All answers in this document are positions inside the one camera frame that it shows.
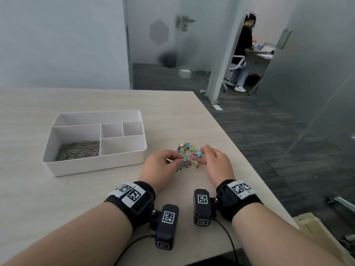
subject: light wood tabletop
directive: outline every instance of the light wood tabletop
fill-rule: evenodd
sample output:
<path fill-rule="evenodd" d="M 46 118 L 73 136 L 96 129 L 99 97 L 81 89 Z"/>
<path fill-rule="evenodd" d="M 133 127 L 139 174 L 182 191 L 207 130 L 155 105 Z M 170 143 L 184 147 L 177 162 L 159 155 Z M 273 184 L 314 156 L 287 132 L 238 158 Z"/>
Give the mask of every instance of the light wood tabletop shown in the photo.
<path fill-rule="evenodd" d="M 135 181 L 143 164 L 53 177 L 42 162 L 51 126 L 60 113 L 140 110 L 148 155 L 176 149 L 181 141 L 196 147 L 210 144 L 226 153 L 236 179 L 244 180 L 276 214 L 293 219 L 255 172 L 231 139 L 193 92 L 60 88 L 0 88 L 0 264 L 52 230 L 103 202 L 125 181 Z M 171 251 L 157 249 L 153 239 L 135 243 L 120 265 L 186 265 L 232 250 L 228 236 L 215 222 L 193 223 L 193 192 L 201 188 L 215 196 L 204 165 L 184 168 L 158 194 L 155 208 L 180 208 Z M 234 241 L 229 222 L 219 215 Z M 132 239 L 152 234 L 148 224 Z"/>

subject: hexagon sticker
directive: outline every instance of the hexagon sticker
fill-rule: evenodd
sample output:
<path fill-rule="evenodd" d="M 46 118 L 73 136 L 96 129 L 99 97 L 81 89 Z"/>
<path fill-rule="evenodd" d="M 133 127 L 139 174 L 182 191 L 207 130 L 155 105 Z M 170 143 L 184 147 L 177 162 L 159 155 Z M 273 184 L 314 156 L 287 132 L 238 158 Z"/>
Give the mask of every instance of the hexagon sticker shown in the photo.
<path fill-rule="evenodd" d="M 164 22 L 158 20 L 150 25 L 150 39 L 158 46 L 169 41 L 169 27 Z"/>

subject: pile of paper clips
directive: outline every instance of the pile of paper clips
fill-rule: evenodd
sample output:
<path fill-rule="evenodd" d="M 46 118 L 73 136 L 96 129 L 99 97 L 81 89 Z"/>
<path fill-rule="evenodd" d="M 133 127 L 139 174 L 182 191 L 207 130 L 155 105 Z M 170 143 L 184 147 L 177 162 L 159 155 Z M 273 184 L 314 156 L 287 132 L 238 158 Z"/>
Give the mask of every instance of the pile of paper clips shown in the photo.
<path fill-rule="evenodd" d="M 190 142 L 181 142 L 177 152 L 181 153 L 184 156 L 184 163 L 180 166 L 179 170 L 182 170 L 184 167 L 189 168 L 190 165 L 195 165 L 196 168 L 198 164 L 206 164 L 206 159 L 204 158 L 204 153 L 200 149 L 196 149 Z"/>

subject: black sweater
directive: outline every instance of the black sweater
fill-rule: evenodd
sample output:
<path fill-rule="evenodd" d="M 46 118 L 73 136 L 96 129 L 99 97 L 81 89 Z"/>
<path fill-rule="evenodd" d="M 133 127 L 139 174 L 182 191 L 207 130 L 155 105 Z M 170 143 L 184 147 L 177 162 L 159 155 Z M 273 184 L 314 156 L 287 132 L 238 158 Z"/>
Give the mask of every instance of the black sweater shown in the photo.
<path fill-rule="evenodd" d="M 242 31 L 240 32 L 239 40 L 237 47 L 235 48 L 234 55 L 246 56 L 245 49 L 253 48 L 253 37 L 251 35 L 251 28 L 243 26 Z M 233 58 L 232 63 L 239 63 L 240 58 Z"/>

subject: shoe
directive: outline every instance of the shoe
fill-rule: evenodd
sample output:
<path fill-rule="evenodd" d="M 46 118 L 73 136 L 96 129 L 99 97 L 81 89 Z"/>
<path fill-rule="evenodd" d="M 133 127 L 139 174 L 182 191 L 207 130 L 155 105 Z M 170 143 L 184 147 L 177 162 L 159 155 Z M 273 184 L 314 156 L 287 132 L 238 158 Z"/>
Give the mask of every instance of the shoe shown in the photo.
<path fill-rule="evenodd" d="M 245 90 L 243 87 L 239 87 L 239 86 L 235 86 L 235 87 L 233 88 L 233 90 L 239 91 L 239 92 L 246 92 L 246 90 Z"/>

